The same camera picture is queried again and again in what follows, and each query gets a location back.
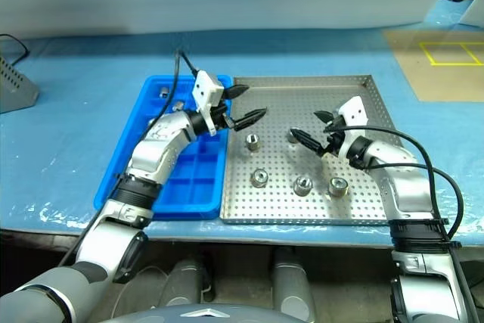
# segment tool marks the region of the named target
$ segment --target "metal perforated plate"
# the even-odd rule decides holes
[[[332,155],[318,158],[301,144],[291,144],[291,127],[307,131],[325,144],[324,124],[314,116],[317,110],[335,110],[351,97],[361,96],[368,125],[393,128],[371,76],[240,77],[234,84],[249,85],[243,97],[235,99],[231,114],[240,117],[248,110],[267,107],[268,113],[254,126],[231,132],[228,141],[225,181],[220,218],[227,223],[382,225],[386,223],[380,192],[364,172],[353,169]],[[249,151],[245,138],[260,138],[260,149]],[[392,135],[367,133],[393,144]],[[263,168],[269,174],[264,188],[255,188],[251,173]],[[312,179],[314,187],[305,197],[293,192],[299,175]],[[345,197],[332,197],[328,182],[333,177],[349,183]]]

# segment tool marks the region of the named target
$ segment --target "dark floor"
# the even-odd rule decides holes
[[[319,322],[390,321],[389,280],[395,274],[390,250],[341,247],[295,249],[310,281]],[[144,265],[157,266],[169,273],[180,259],[208,254],[213,258],[215,268],[215,303],[271,308],[269,266],[272,251],[273,247],[269,245],[150,242],[144,255]],[[62,255],[61,252],[19,247],[10,241],[2,241],[1,294],[55,266]],[[484,249],[471,249],[467,255],[471,256],[470,259],[476,256],[483,258]],[[470,277],[473,284],[479,283],[484,272],[479,270],[479,266],[471,270],[475,271]],[[110,317],[123,287],[112,285],[89,323]]]

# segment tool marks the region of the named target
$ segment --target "small metal part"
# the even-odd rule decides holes
[[[258,168],[253,171],[252,175],[250,176],[250,182],[256,188],[264,188],[267,185],[267,181],[269,180],[269,175],[265,171],[265,169]]]
[[[167,98],[169,95],[169,88],[166,86],[163,86],[160,90],[160,98]]]
[[[299,143],[297,141],[297,139],[294,137],[293,133],[290,131],[290,129],[287,131],[287,140],[291,143],[291,144],[297,144]]]
[[[305,197],[312,190],[312,180],[309,177],[300,176],[294,181],[294,193]]]
[[[348,191],[348,182],[340,177],[332,178],[327,190],[335,197],[342,197]]]
[[[256,134],[249,134],[245,139],[245,145],[250,151],[256,151],[260,148],[259,136]]]
[[[173,111],[182,111],[184,106],[185,106],[185,103],[181,100],[178,100],[173,105],[172,110]]]

